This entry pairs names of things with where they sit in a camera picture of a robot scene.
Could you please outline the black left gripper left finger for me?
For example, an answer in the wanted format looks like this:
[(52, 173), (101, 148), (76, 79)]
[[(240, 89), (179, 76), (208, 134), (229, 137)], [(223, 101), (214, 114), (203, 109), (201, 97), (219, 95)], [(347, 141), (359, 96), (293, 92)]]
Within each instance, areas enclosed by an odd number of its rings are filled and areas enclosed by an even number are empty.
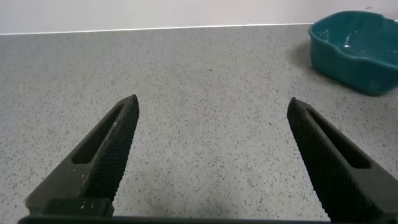
[(52, 199), (113, 200), (126, 169), (138, 119), (136, 95), (118, 101), (26, 198), (30, 213), (37, 213)]

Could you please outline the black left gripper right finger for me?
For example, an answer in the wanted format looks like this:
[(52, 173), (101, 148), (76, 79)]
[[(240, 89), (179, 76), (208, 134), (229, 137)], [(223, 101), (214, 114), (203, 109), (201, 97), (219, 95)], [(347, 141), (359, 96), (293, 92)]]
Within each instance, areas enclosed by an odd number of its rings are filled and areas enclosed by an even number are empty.
[(314, 190), (332, 222), (396, 222), (397, 179), (309, 104), (287, 118)]

